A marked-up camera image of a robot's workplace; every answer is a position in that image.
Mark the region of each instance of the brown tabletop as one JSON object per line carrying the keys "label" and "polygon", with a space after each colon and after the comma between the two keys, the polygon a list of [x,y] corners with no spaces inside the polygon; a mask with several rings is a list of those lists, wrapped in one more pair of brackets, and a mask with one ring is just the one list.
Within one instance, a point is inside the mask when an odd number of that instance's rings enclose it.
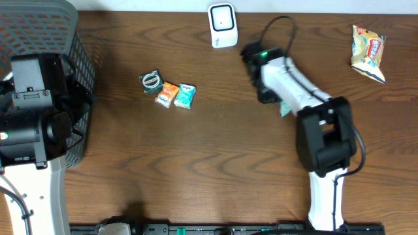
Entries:
{"label": "brown tabletop", "polygon": [[[99,102],[84,161],[67,171],[71,223],[121,214],[172,223],[305,220],[310,185],[295,151],[295,117],[258,103],[240,60],[277,15],[237,14],[238,44],[215,50],[205,13],[80,12]],[[365,168],[344,182],[344,219],[416,234],[418,16],[292,16],[299,32],[291,57],[320,89],[351,101],[366,144]],[[386,85],[349,66],[353,24],[387,36]],[[289,30],[288,22],[274,25],[266,46],[285,46]],[[154,69],[196,85],[191,110],[144,94],[138,76]],[[0,208],[2,234],[11,234],[4,200]]]}

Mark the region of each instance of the candy wrapper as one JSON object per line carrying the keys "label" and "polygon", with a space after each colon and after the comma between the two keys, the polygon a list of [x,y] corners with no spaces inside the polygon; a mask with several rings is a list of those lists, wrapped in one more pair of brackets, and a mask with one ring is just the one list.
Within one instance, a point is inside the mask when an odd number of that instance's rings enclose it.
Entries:
{"label": "candy wrapper", "polygon": [[281,101],[279,104],[281,117],[286,116],[292,110],[292,107],[284,101]]}
{"label": "candy wrapper", "polygon": [[353,25],[353,57],[351,67],[357,72],[386,84],[379,69],[386,36]]}
{"label": "candy wrapper", "polygon": [[195,95],[196,87],[186,84],[180,84],[180,91],[174,101],[174,105],[182,108],[191,108],[191,101]]}
{"label": "candy wrapper", "polygon": [[163,88],[164,81],[158,70],[139,76],[139,80],[144,87],[144,92],[149,94],[159,93]]}
{"label": "candy wrapper", "polygon": [[178,92],[178,86],[164,82],[163,90],[155,98],[155,102],[161,104],[165,108],[170,108],[172,100]]}

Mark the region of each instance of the orange snack packet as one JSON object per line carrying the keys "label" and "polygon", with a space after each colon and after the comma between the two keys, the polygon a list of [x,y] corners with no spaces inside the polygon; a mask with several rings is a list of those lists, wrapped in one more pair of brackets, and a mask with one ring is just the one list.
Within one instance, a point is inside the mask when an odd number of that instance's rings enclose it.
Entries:
{"label": "orange snack packet", "polygon": [[176,97],[178,86],[164,82],[163,90],[155,98],[155,102],[161,104],[165,108],[170,108],[172,100]]}

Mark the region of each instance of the teal snack packet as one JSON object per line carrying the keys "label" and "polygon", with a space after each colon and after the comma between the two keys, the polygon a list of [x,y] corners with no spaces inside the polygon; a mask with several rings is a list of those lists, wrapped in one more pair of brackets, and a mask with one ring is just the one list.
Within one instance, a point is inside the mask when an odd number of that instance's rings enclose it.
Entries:
{"label": "teal snack packet", "polygon": [[154,70],[148,74],[139,76],[139,80],[144,87],[144,92],[149,94],[159,93],[164,86],[163,78],[161,77],[158,70]]}
{"label": "teal snack packet", "polygon": [[292,108],[290,107],[290,105],[287,104],[284,101],[280,102],[279,104],[280,104],[280,114],[281,114],[281,117],[286,116],[292,110]]}
{"label": "teal snack packet", "polygon": [[196,93],[196,87],[186,84],[180,84],[180,90],[177,98],[174,101],[174,105],[182,108],[191,108],[191,101]]}

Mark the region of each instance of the green packet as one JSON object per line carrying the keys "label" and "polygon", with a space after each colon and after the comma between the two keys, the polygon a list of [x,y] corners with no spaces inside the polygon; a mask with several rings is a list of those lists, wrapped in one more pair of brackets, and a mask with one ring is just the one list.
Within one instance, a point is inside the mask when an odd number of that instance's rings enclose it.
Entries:
{"label": "green packet", "polygon": [[180,90],[177,98],[174,101],[174,105],[182,108],[191,108],[191,101],[196,93],[196,87],[186,84],[180,84]]}

